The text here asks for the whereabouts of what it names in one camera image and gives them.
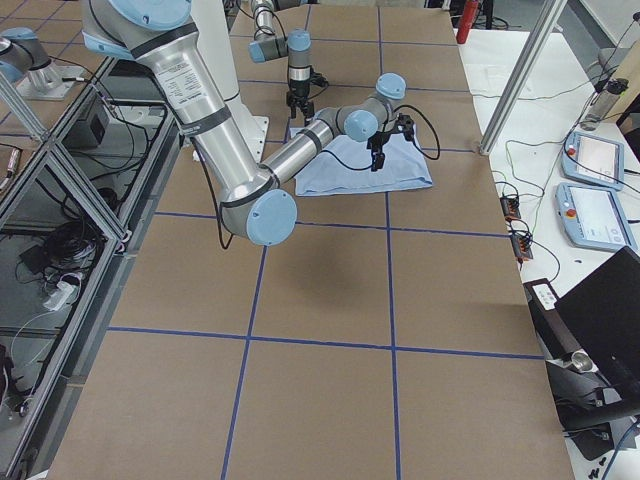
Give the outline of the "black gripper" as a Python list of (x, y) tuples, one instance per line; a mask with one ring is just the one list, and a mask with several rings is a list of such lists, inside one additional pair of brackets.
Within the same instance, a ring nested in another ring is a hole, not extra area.
[(304, 108), (304, 125), (309, 125), (314, 119), (314, 105), (310, 99), (311, 81), (290, 79), (288, 87), (286, 101), (290, 110), (290, 118), (296, 119), (297, 108)]
[(377, 131), (367, 140), (366, 148), (371, 151), (371, 172), (376, 172), (378, 168), (384, 166), (385, 154), (383, 153), (383, 147), (394, 134), (394, 129)]

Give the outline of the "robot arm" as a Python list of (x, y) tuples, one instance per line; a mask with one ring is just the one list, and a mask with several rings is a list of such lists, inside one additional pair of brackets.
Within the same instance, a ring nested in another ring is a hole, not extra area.
[(297, 206), (281, 189), (336, 137), (365, 142), (392, 128), (406, 82), (381, 75), (361, 104), (322, 109), (275, 154), (259, 162), (199, 49), (200, 24), (189, 1), (84, 1), (86, 47), (149, 69), (181, 133), (190, 138), (221, 186), (217, 216), (225, 229), (257, 245), (283, 242)]
[(309, 32), (305, 29), (294, 29), (286, 33), (277, 13), (306, 4), (308, 1), (250, 1), (254, 36), (248, 46), (249, 55), (254, 63), (287, 59), (286, 105), (290, 109), (292, 119), (295, 119), (298, 113), (302, 114), (305, 125), (315, 115), (311, 87), (326, 89), (328, 81), (312, 66), (312, 42)]

